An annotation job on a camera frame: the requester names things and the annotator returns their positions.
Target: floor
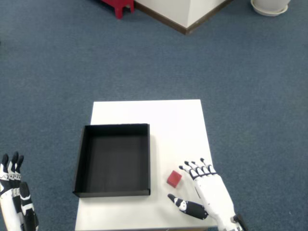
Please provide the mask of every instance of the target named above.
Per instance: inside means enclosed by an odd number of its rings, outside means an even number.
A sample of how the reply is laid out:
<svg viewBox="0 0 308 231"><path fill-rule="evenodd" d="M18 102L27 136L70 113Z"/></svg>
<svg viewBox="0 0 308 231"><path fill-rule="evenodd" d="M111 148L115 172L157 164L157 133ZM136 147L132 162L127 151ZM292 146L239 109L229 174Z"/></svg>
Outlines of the floor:
<svg viewBox="0 0 308 231"><path fill-rule="evenodd" d="M0 154L25 155L40 230L74 230L93 101L167 99L202 100L213 162L251 231L307 230L307 11L294 0L267 18L235 0L184 36L97 0L0 1Z"/></svg>

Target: brown baseboard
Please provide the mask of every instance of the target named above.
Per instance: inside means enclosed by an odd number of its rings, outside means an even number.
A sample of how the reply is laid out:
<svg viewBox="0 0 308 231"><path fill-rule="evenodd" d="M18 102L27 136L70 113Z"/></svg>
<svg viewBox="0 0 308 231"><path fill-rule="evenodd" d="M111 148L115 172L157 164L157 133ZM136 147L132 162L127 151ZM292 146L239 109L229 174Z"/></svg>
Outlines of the brown baseboard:
<svg viewBox="0 0 308 231"><path fill-rule="evenodd" d="M215 7L214 9L212 9L209 13L207 13L206 15L201 17L198 21L196 21L195 23L190 25L188 28L186 28L186 27L166 18L165 16L151 10L150 8L140 4L138 2L135 2L135 8L144 12L144 13L146 13L147 15L151 16L152 18L162 22L163 24L177 30L178 32L181 32L182 34L188 35L188 34L192 33L198 26L200 26L202 23L207 21L211 16L215 15L218 11L220 11L222 8L227 6L232 1L233 0L224 1L223 3L221 3L220 5Z"/></svg>

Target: open box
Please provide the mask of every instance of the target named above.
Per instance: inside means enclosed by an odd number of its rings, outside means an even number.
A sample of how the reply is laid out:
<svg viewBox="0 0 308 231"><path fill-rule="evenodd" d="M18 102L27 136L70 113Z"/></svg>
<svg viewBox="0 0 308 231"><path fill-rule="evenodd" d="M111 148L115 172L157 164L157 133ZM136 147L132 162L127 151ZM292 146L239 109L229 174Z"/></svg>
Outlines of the open box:
<svg viewBox="0 0 308 231"><path fill-rule="evenodd" d="M89 125L82 132L73 193L150 195L150 125Z"/></svg>

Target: white wall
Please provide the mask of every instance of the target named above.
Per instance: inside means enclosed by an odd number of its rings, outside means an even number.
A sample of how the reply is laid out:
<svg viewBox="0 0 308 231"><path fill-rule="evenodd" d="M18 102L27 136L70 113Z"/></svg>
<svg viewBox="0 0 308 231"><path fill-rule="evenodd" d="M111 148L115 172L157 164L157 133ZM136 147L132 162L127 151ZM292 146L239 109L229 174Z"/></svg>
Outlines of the white wall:
<svg viewBox="0 0 308 231"><path fill-rule="evenodd" d="M212 9L223 3L225 0L191 0L188 14L187 27L194 24Z"/></svg>
<svg viewBox="0 0 308 231"><path fill-rule="evenodd" d="M225 0L135 0L164 17L189 27Z"/></svg>
<svg viewBox="0 0 308 231"><path fill-rule="evenodd" d="M138 3L187 27L191 0L136 0Z"/></svg>

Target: red stool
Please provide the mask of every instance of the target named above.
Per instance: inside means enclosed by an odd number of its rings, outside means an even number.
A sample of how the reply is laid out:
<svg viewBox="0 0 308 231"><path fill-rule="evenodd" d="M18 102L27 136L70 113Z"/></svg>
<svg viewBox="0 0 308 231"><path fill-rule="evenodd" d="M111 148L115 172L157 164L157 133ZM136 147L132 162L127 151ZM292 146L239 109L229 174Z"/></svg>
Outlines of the red stool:
<svg viewBox="0 0 308 231"><path fill-rule="evenodd" d="M130 12L134 12L134 0L101 0L115 8L115 15L118 19L123 17L123 7L129 5Z"/></svg>

